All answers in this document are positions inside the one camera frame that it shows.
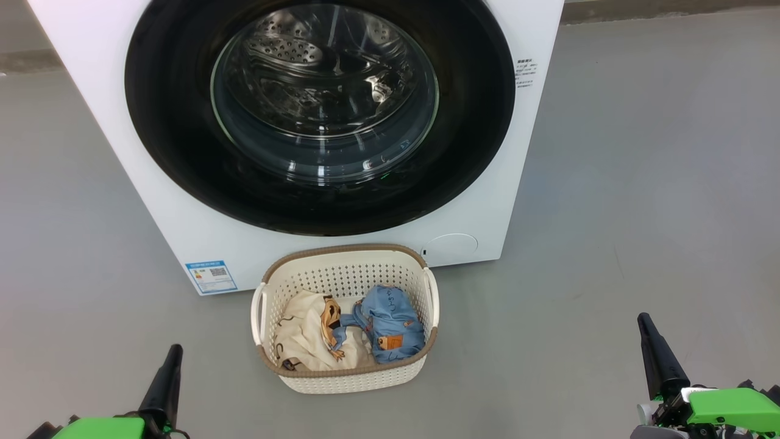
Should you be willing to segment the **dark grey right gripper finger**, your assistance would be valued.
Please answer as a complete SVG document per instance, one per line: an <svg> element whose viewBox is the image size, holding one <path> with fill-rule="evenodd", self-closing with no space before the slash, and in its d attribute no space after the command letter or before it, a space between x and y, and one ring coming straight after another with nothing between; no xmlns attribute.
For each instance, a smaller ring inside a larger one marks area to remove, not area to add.
<svg viewBox="0 0 780 439"><path fill-rule="evenodd" d="M638 314L637 324L649 397L653 401L670 402L684 387L690 386L690 379L650 315Z"/></svg>

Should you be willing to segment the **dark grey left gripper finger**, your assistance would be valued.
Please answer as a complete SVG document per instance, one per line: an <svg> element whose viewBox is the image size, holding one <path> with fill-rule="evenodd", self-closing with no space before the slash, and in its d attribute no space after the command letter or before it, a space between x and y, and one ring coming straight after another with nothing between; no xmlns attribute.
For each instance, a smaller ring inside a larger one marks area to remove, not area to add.
<svg viewBox="0 0 780 439"><path fill-rule="evenodd" d="M138 409L148 428L164 430L176 427L182 361L183 347L173 344Z"/></svg>

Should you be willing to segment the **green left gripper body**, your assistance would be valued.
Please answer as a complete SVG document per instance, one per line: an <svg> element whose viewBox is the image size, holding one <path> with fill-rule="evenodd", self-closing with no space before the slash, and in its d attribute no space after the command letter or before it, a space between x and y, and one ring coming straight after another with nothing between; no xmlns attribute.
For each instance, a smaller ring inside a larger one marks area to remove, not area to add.
<svg viewBox="0 0 780 439"><path fill-rule="evenodd" d="M28 438L189 438L190 435L165 421L162 427L151 416L123 415L108 418L79 418L56 427L44 422Z"/></svg>

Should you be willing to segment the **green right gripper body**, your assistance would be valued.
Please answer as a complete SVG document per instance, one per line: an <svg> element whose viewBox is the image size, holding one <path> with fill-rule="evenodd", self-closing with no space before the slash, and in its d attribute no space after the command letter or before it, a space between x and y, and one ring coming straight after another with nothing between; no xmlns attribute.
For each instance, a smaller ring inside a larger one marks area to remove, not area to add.
<svg viewBox="0 0 780 439"><path fill-rule="evenodd" d="M779 387L755 389L752 381L719 389L683 387L653 409L638 405L635 438L778 438Z"/></svg>

